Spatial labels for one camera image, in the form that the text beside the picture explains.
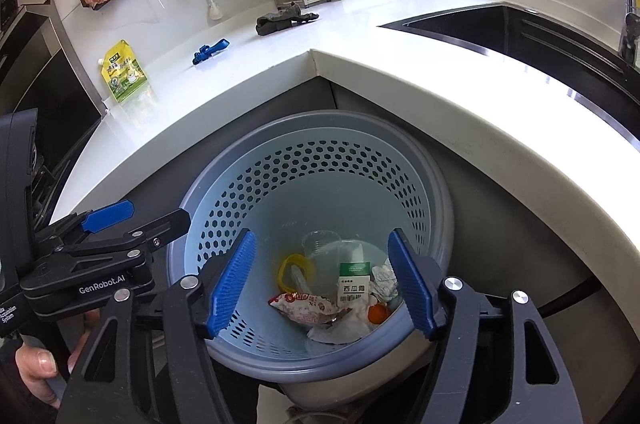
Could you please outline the person's left hand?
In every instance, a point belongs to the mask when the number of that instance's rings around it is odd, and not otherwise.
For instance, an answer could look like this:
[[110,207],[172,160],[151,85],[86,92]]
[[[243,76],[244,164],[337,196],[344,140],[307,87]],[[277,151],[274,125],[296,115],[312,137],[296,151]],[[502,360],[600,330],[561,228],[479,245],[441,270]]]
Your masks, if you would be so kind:
[[[63,370],[72,373],[76,362],[85,347],[87,340],[100,321],[99,309],[90,310],[84,314],[84,332],[74,341],[75,349],[70,353]],[[60,368],[54,355],[47,350],[35,337],[24,336],[23,344],[15,353],[15,363],[18,373],[28,390],[40,401],[58,409],[61,405],[61,389],[54,385],[62,378]]]

